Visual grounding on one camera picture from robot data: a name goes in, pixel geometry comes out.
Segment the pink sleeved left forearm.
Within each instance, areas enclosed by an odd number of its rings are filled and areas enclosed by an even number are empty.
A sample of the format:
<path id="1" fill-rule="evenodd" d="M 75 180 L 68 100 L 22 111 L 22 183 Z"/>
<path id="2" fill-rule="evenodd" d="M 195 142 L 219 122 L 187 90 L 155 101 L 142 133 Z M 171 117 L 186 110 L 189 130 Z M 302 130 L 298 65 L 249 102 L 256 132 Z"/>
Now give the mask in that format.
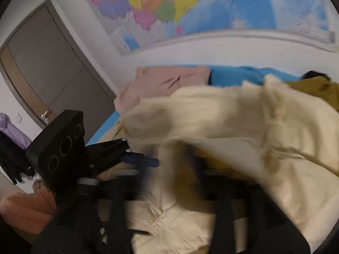
<path id="1" fill-rule="evenodd" d="M 56 212 L 55 196 L 46 188 L 31 194 L 9 194 L 1 200 L 5 223 L 35 235 L 41 233 Z"/>

